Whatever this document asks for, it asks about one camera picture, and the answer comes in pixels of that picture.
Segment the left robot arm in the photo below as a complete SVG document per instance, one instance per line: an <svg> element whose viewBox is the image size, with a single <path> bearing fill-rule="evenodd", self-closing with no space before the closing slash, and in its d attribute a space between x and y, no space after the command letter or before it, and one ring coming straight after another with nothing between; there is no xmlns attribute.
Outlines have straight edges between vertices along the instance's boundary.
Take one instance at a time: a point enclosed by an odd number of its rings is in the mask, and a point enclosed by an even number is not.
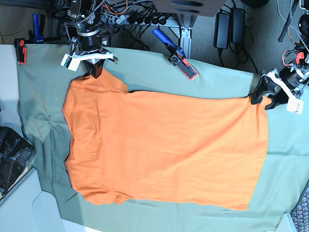
<svg viewBox="0 0 309 232"><path fill-rule="evenodd" d="M267 95L271 103L265 110L286 104L286 110L294 114L302 114L304 102L300 99L304 88L309 84L309 2L307 0L291 0L289 14L278 38L283 41L287 35L294 44L294 49L286 50L281 56L283 69L273 69L262 75L250 100L251 104L259 104Z"/></svg>

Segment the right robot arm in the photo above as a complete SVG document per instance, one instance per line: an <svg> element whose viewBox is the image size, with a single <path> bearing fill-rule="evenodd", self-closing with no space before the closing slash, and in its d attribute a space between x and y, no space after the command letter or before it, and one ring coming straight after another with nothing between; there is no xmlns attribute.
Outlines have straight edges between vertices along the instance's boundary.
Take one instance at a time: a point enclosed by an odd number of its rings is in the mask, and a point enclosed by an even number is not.
<svg viewBox="0 0 309 232"><path fill-rule="evenodd" d="M105 60L117 62L118 58L105 48L107 38L103 33L112 27L101 21L103 0L72 0L67 11L64 27L70 42L70 50L62 59L61 66L77 71L84 64L87 72L98 78Z"/></svg>

